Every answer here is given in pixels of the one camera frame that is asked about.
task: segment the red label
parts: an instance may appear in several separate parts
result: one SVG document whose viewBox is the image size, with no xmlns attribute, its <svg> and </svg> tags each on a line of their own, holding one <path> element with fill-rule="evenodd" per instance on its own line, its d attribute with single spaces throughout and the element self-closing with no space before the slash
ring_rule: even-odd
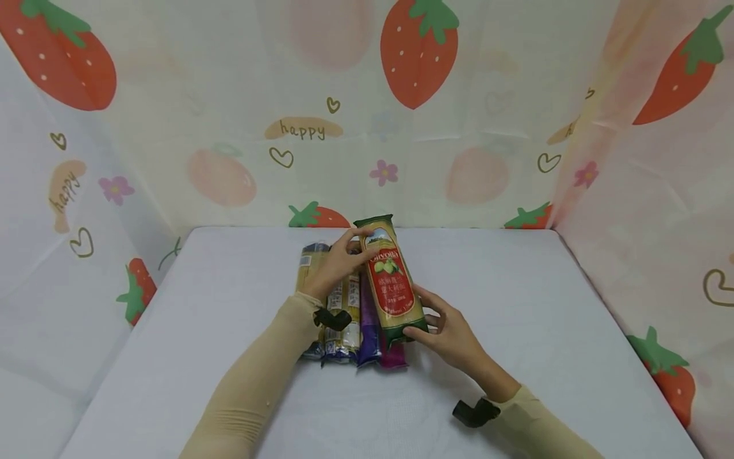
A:
<svg viewBox="0 0 734 459">
<path fill-rule="evenodd" d="M 377 307 L 390 316 L 401 316 L 413 308 L 415 298 L 400 252 L 396 248 L 380 249 L 368 263 Z"/>
</svg>

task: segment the purple package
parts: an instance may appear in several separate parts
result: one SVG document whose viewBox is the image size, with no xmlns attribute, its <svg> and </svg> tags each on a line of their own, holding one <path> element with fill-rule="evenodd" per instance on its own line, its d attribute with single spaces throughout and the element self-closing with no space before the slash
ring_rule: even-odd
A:
<svg viewBox="0 0 734 459">
<path fill-rule="evenodd" d="M 379 360 L 379 365 L 385 369 L 403 368 L 408 366 L 405 361 L 405 349 L 403 343 L 393 343 L 389 350 L 386 350 L 388 342 L 385 339 L 385 334 L 382 329 L 379 331 L 379 348 L 382 351 L 382 358 Z"/>
<path fill-rule="evenodd" d="M 360 274 L 360 332 L 362 344 L 357 352 L 357 368 L 377 362 L 382 357 L 379 348 L 382 330 L 379 327 L 372 289 L 364 274 Z"/>
</svg>

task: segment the person's left hand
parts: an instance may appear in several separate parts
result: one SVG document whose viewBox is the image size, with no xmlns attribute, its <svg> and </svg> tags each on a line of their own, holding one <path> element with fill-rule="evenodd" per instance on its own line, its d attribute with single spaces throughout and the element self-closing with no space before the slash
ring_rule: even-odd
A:
<svg viewBox="0 0 734 459">
<path fill-rule="evenodd" d="M 367 228 L 350 228 L 331 246 L 329 254 L 313 277 L 301 288 L 301 293 L 323 300 L 346 276 L 352 274 L 361 264 L 377 256 L 379 247 L 370 247 L 366 252 L 349 255 L 352 245 L 349 242 L 355 236 L 369 236 L 372 231 Z"/>
</svg>

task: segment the white table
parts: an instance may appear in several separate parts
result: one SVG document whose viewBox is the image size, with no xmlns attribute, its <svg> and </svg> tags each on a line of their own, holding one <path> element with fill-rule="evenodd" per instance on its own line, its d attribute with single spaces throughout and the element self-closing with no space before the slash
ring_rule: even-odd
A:
<svg viewBox="0 0 734 459">
<path fill-rule="evenodd" d="M 340 230 L 199 228 L 62 459 L 176 458 L 211 392 L 294 288 L 299 252 Z M 700 458 L 551 231 L 398 230 L 416 282 L 460 308 L 485 348 L 607 458 Z M 452 418 L 472 381 L 409 344 L 385 374 L 302 362 L 259 458 L 521 458 Z"/>
</svg>

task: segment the plastic packaging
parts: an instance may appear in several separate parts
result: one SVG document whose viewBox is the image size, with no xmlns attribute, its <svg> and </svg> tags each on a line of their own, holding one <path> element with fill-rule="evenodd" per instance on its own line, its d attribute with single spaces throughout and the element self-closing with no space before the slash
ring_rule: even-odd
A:
<svg viewBox="0 0 734 459">
<path fill-rule="evenodd" d="M 342 364 L 357 363 L 357 353 L 360 349 L 360 278 L 352 274 L 344 278 L 332 290 L 327 299 L 327 309 L 332 314 L 344 310 L 352 316 L 352 321 L 342 331 L 326 328 L 324 344 L 325 361 Z"/>
<path fill-rule="evenodd" d="M 306 283 L 309 276 L 313 275 L 323 263 L 324 258 L 331 247 L 325 242 L 314 242 L 305 246 L 301 250 L 301 261 L 298 266 L 298 277 L 296 279 L 296 292 L 298 292 Z M 326 304 L 326 298 L 318 298 L 322 304 Z M 302 357 L 310 360 L 321 360 L 324 357 L 324 326 L 321 326 L 319 332 L 319 340 L 315 341 Z"/>
<path fill-rule="evenodd" d="M 357 368 L 378 362 L 382 357 L 379 348 L 379 318 L 372 298 L 372 288 L 366 274 L 360 275 L 360 332 L 362 344 L 357 353 Z"/>
<path fill-rule="evenodd" d="M 388 349 L 388 342 L 385 340 L 385 334 L 380 330 L 379 334 L 379 348 L 382 353 L 382 357 L 379 360 L 379 365 L 384 369 L 396 369 L 404 368 L 408 366 L 405 361 L 405 348 L 401 342 L 393 343 Z"/>
<path fill-rule="evenodd" d="M 392 217 L 380 215 L 355 222 L 357 228 L 373 231 L 371 236 L 360 236 L 362 251 L 379 247 L 377 256 L 367 262 L 367 277 L 387 349 L 395 342 L 412 341 L 403 334 L 407 326 L 428 331 L 423 306 L 413 293 L 413 280 L 398 247 Z"/>
</svg>

